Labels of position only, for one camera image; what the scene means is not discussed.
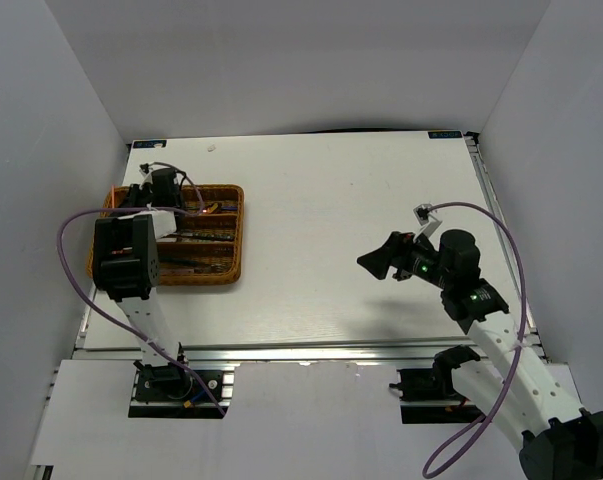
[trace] wire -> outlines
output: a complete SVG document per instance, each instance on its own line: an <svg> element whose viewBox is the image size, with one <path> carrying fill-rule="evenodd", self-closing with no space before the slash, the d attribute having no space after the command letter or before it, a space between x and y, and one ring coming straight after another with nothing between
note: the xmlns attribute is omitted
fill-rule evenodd
<svg viewBox="0 0 603 480"><path fill-rule="evenodd" d="M162 167L168 167L168 168L174 168L177 173L180 173L182 175L185 175L186 173L181 170L179 167L172 165L171 163L165 163L165 162L152 162L152 163L148 163L148 167L151 167L152 165L160 165Z"/></svg>
<svg viewBox="0 0 603 480"><path fill-rule="evenodd" d="M496 215L494 215L493 213L491 213L491 212L487 211L486 209L481 208L478 205L475 205L473 203L467 203L467 202L441 203L439 205L434 205L434 206L428 208L428 211L440 210L442 208L448 208L448 207L465 207L465 208L471 208L472 210L476 210L477 212L481 212L482 214L489 217L494 223L496 223L499 226L499 228L503 231L505 236L508 238L508 241L510 242L510 245L512 246L512 253L514 254L514 258L517 262L517 271L519 274L519 284L520 284L519 286L521 289L521 324L519 325L519 330L517 332L517 339L519 340L519 345L514 349L514 357L512 358L512 365L510 366L510 370L508 371L508 374L506 375L506 377L503 381L503 387L501 388L501 392L499 393L499 396L497 397L496 401L494 402L494 405L492 406L492 408L490 409L490 411L488 412L487 415L485 415L485 416L482 415L481 417L477 418L474 422L467 425L459 432L455 433L452 437L450 437L448 440L443 442L443 444L441 444L441 446L439 448L437 448L434 451L434 453L432 453L432 455L427 460L427 462L425 462L425 465L423 466L423 472L422 472L423 477L428 478L428 479L434 478L434 477L440 475L441 473L445 472L448 468L450 468L452 465L454 465L468 450L470 450L470 448L472 448L472 446L477 442L477 440L481 437L481 435L483 435L483 432L485 432L486 429L490 426L490 423L492 422L492 420L494 420L494 417L497 415L499 408L501 408L501 405L505 401L505 397L507 396L508 391L510 390L510 387L512 386L512 382L514 381L514 375L516 373L517 366L519 365L519 360L521 359L521 342L523 342L523 339L525 337L525 326L526 326L527 320L528 320L527 292L526 292L526 285L525 285L525 276L523 274L523 264L521 262L521 255L519 254L519 249L517 248L517 244L514 241L514 237L508 230L508 227L506 227L505 224ZM432 472L428 471L430 466L432 465L432 463L434 463L434 461L441 454L441 452L443 452L452 442L454 442L455 440L457 440L458 438L462 437L467 432L472 430L480 422L482 422L482 423L479 426L479 428L477 428L477 430L461 446L461 448L459 448L459 450L457 450L448 460L446 460L443 463L443 465L436 468Z"/></svg>
<svg viewBox="0 0 603 480"><path fill-rule="evenodd" d="M199 393L197 393L194 397L192 397L190 399L190 403L194 403L197 400L199 400L203 395L205 394L205 392L203 390L201 390Z"/></svg>
<svg viewBox="0 0 603 480"><path fill-rule="evenodd" d="M468 403L468 399L466 397L463 397L463 400L461 400L461 402L459 402L458 405L450 405L448 407L445 407L445 411L447 413L453 413L456 412L457 410L459 410L460 408L463 408L465 406L465 404Z"/></svg>
<svg viewBox="0 0 603 480"><path fill-rule="evenodd" d="M190 393L192 391L192 387L194 386L194 379L192 377L190 377L190 386L188 387L188 389L186 390L186 392L181 395L180 397L173 397L171 395L168 395L168 398L170 400L183 400L185 397L188 396L188 393Z"/></svg>
<svg viewBox="0 0 603 480"><path fill-rule="evenodd" d="M183 215L187 215L189 217L197 216L199 214L199 212L188 213L188 212L186 212L184 210L179 210L178 208L173 208L173 207L156 207L156 208L153 208L153 210L165 210L165 211L168 211L168 212L174 212L174 213L180 213L180 214L183 214ZM168 355L167 353L165 353L165 350L163 348L161 348L156 342L152 341L142 331L137 330L136 328L133 328L133 327L131 327L129 325L126 325L123 322L120 322L119 320L117 320L116 318L114 318L112 315L110 315L109 313L107 313L106 311L104 311L103 309L101 309L81 289L81 286L79 285L79 283L77 282L77 279L72 274L72 270L70 269L70 266L68 265L68 260L67 260L67 258L65 256L65 251L64 251L64 248L63 248L63 233L65 232L65 229L67 228L67 226L70 223L72 223L74 220L76 220L79 217L83 217L85 215L92 215L92 214L95 214L95 213L138 213L138 212L147 212L147 211L148 211L147 208L93 208L93 209L90 209L90 210L84 210L84 211L75 213L75 214L71 215L70 217L66 218L63 221L63 223L61 224L61 226L59 227L59 230L57 231L57 239L56 239L57 253L59 255L59 260L61 261L61 267L63 268L63 271L65 272L66 277L68 277L68 281L70 282L70 285L72 285L72 288L74 289L74 291L77 292L77 295L79 295L79 297L92 310L94 310L95 312L97 312L99 315L101 315L106 320L108 320L108 321L112 322L113 324L115 324L117 327L122 328L126 332L130 332L132 335L134 335L135 337L139 338L141 341L147 343L150 346L150 348L152 348L152 350L154 350L159 356L161 356L162 358L164 358L167 362L169 362L172 365L175 365L175 366L183 369L186 373L188 373L192 377L194 377L194 379L199 383L199 385L201 386L201 388L208 395L208 397L210 398L210 400L212 401L212 403L214 404L214 406L217 407L217 409L219 410L219 412L221 412L221 415L224 416L225 415L225 410L223 410L223 407L219 404L219 402L217 401L217 399L214 397L214 395L212 394L212 392L210 391L210 389L208 388L208 386L206 385L206 383L203 381L203 379L201 378L201 376L197 372L195 372L194 370L192 370L187 365L179 362L178 360L172 358L170 355Z"/></svg>

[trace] white table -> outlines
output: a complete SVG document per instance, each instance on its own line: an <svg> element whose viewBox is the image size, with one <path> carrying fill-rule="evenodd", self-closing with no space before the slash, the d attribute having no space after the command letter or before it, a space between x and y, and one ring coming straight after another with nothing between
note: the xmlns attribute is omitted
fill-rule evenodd
<svg viewBox="0 0 603 480"><path fill-rule="evenodd" d="M133 149L124 185L139 165L172 163L196 183L245 190L241 279L223 287L164 287L161 306L184 345L299 344L462 336L439 291L417 279L375 280L356 258L393 230L413 231L424 202L486 206L463 139L427 132L346 133L168 140ZM518 296L493 224L467 209L439 213L482 252L483 275L518 316ZM96 301L122 321L105 294ZM84 347L137 348L132 336L90 314Z"/></svg>

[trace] brown basket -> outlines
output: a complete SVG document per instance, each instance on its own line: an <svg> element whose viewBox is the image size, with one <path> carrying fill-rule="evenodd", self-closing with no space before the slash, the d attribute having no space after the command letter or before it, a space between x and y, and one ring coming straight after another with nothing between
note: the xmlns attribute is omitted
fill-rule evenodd
<svg viewBox="0 0 603 480"><path fill-rule="evenodd" d="M236 207L236 211L203 214L198 217L181 218L177 234L198 235L199 238L171 236L157 240L161 279L159 285L227 285L241 276L241 243L243 240L243 189L236 185L199 185L203 201L217 203L223 207ZM114 204L119 205L128 187L114 190ZM199 207L192 187L183 187L186 206L192 211ZM104 208L110 207L110 194L105 199ZM206 235L231 236L227 241L205 239ZM90 247L86 270L92 278L93 246ZM183 265L181 262L196 262L197 265Z"/></svg>

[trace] white panel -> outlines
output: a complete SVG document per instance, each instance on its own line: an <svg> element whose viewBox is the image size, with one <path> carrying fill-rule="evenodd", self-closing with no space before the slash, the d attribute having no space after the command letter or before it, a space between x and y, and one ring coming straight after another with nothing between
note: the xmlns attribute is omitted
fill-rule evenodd
<svg viewBox="0 0 603 480"><path fill-rule="evenodd" d="M23 476L53 369L82 304L54 248L102 201L125 146L42 0L0 0L0 479ZM81 273L90 227L68 232Z"/></svg>
<svg viewBox="0 0 603 480"><path fill-rule="evenodd" d="M486 126L543 344L603 409L603 1L553 1Z"/></svg>
<svg viewBox="0 0 603 480"><path fill-rule="evenodd" d="M223 420L129 419L133 378L128 362L63 362L32 463L54 465L54 480L417 479L460 428L402 425L391 366L241 365ZM449 475L525 479L494 427Z"/></svg>
<svg viewBox="0 0 603 480"><path fill-rule="evenodd" d="M241 279L223 287L159 288L166 318L184 345L460 337L437 288L418 279L381 282L356 263L393 230L415 231L423 202L466 200L485 206L462 139L426 132L285 135L168 140L133 149L124 179L138 166L174 163L199 183L245 190ZM492 222L468 209L441 210L443 226L472 232L485 278L519 305ZM107 295L98 302L125 317ZM135 348L99 315L86 348Z"/></svg>
<svg viewBox="0 0 603 480"><path fill-rule="evenodd" d="M48 0L126 141L480 130L547 0Z"/></svg>

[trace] white enclosure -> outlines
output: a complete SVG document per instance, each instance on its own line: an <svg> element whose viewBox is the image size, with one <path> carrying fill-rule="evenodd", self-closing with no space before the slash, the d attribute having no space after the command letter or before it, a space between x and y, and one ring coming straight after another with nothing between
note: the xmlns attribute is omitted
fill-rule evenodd
<svg viewBox="0 0 603 480"><path fill-rule="evenodd" d="M127 142L480 131L547 0L47 0Z"/></svg>
<svg viewBox="0 0 603 480"><path fill-rule="evenodd" d="M544 345L603 409L603 0L47 1L0 0L0 480L79 329L56 229L134 138L480 131Z"/></svg>

